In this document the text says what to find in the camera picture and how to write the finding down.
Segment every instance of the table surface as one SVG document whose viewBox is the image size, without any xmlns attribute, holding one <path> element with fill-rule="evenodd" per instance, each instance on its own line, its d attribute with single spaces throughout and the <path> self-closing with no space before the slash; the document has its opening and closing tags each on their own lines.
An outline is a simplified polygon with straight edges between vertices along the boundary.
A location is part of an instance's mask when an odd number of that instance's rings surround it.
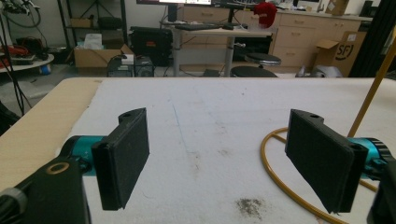
<svg viewBox="0 0 396 224">
<path fill-rule="evenodd" d="M 351 20 L 351 21 L 372 21 L 373 20 L 373 18 L 360 17 L 360 16 L 356 16 L 356 15 L 334 16 L 330 13 L 324 13 L 324 12 L 317 13 L 315 8 L 312 8 L 312 11 L 309 11 L 309 12 L 308 11 L 299 11 L 299 10 L 278 10 L 277 13 L 324 17 L 324 18 L 342 19 L 342 20 Z"/>
<path fill-rule="evenodd" d="M 292 108 L 316 113 L 347 134 L 370 78 L 70 78 L 0 137 L 0 189 L 55 157 L 72 135 L 107 135 L 117 115 L 148 110 L 150 156 L 125 210 L 103 212 L 94 177 L 84 177 L 93 223 L 318 223 L 265 173 L 260 144 L 288 125 Z M 357 136 L 395 155 L 396 82 L 384 79 Z M 271 165 L 293 190 L 322 208 L 286 158 Z M 359 187 L 352 213 L 364 223 L 374 194 Z"/>
<path fill-rule="evenodd" d="M 262 30 L 262 31 L 249 31 L 246 29 L 210 29 L 210 30 L 200 30 L 200 31 L 183 31 L 186 35 L 218 35 L 218 36 L 233 36 L 233 37 L 263 37 L 272 35 L 272 32 Z"/>
</svg>

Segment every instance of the floor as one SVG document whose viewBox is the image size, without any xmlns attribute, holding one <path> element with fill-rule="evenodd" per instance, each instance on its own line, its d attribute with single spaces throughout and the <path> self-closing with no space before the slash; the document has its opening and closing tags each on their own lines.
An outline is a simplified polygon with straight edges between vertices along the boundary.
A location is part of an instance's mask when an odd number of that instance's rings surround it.
<svg viewBox="0 0 396 224">
<path fill-rule="evenodd" d="M 202 77 L 202 72 L 185 72 L 180 71 L 180 77 Z M 295 77 L 295 74 L 277 74 L 279 77 Z M 51 73 L 42 75 L 38 69 L 29 69 L 15 72 L 15 76 L 19 81 L 19 85 L 33 107 L 36 105 L 49 91 L 51 91 L 62 80 L 70 77 L 92 77 L 92 75 L 80 75 L 74 65 L 68 64 L 52 64 Z M 172 67 L 156 67 L 154 70 L 155 77 L 172 77 Z M 21 110 L 17 103 L 14 86 L 11 79 L 6 73 L 0 74 L 0 101 L 10 111 L 21 116 Z M 24 113 L 27 113 L 30 106 L 24 103 Z"/>
</svg>

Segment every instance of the red object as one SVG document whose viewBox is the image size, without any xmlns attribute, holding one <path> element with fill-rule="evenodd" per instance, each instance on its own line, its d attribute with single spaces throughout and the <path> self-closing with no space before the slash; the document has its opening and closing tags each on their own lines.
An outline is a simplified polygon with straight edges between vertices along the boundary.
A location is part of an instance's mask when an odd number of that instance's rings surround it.
<svg viewBox="0 0 396 224">
<path fill-rule="evenodd" d="M 4 68 L 5 66 L 8 67 L 9 62 L 6 57 L 1 57 L 0 68 Z"/>
<path fill-rule="evenodd" d="M 274 23 L 277 9 L 272 3 L 261 2 L 254 7 L 253 12 L 259 15 L 259 24 L 269 28 Z"/>
<path fill-rule="evenodd" d="M 19 45 L 9 45 L 8 52 L 11 55 L 28 55 L 29 50 L 26 47 Z"/>
</svg>

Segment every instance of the cabinet drawer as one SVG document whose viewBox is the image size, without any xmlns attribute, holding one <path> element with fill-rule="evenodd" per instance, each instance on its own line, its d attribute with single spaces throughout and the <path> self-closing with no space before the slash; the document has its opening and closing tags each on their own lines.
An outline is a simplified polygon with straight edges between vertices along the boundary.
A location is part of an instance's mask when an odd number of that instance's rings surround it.
<svg viewBox="0 0 396 224">
<path fill-rule="evenodd" d="M 273 54 L 282 60 L 281 66 L 310 67 L 315 57 L 310 49 L 275 48 Z"/>
<path fill-rule="evenodd" d="M 320 39 L 330 39 L 340 41 L 345 31 L 358 31 L 361 25 L 360 21 L 320 19 L 318 20 L 318 29 L 315 34 L 314 44 Z"/>
<path fill-rule="evenodd" d="M 317 27 L 317 19 L 309 16 L 283 14 L 280 19 L 280 25 L 315 28 Z"/>
<path fill-rule="evenodd" d="M 242 22 L 247 25 L 259 24 L 259 15 L 254 15 L 253 11 L 237 11 L 234 16 L 235 18 L 233 19 L 233 22 Z M 274 23 L 271 27 L 278 27 L 280 23 L 280 18 L 281 16 L 279 14 L 276 14 Z"/>
<path fill-rule="evenodd" d="M 315 34 L 315 29 L 281 26 L 276 34 L 276 46 L 308 48 Z"/>
<path fill-rule="evenodd" d="M 184 7 L 185 21 L 227 21 L 228 9 L 219 7 Z"/>
</svg>

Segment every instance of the dark stain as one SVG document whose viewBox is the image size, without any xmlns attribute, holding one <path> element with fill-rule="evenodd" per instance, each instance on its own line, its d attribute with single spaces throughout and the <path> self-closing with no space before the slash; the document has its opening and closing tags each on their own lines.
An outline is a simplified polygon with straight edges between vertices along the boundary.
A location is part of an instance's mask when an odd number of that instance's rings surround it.
<svg viewBox="0 0 396 224">
<path fill-rule="evenodd" d="M 218 153 L 219 153 L 221 156 L 223 156 L 223 157 L 229 157 L 230 154 L 231 154 L 231 153 L 230 153 L 228 150 L 226 150 L 226 149 L 219 150 Z"/>
<path fill-rule="evenodd" d="M 191 169 L 194 177 L 197 177 L 200 170 L 201 155 L 199 152 L 189 152 L 189 160 L 191 162 Z"/>
<path fill-rule="evenodd" d="M 259 210 L 264 206 L 264 201 L 257 199 L 240 199 L 236 204 L 242 216 L 255 217 L 262 220 Z"/>
</svg>

